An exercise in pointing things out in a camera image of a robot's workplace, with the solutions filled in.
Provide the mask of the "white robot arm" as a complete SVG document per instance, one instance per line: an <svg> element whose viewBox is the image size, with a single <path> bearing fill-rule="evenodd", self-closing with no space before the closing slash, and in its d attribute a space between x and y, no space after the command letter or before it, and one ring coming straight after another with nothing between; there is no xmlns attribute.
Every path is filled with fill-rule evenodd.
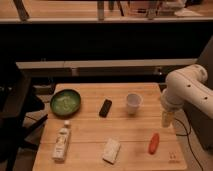
<svg viewBox="0 0 213 171"><path fill-rule="evenodd" d="M166 88L160 96L163 127L170 126L174 113L185 101L213 119L213 90L204 85L207 78L207 70L198 64L174 70L166 76Z"/></svg>

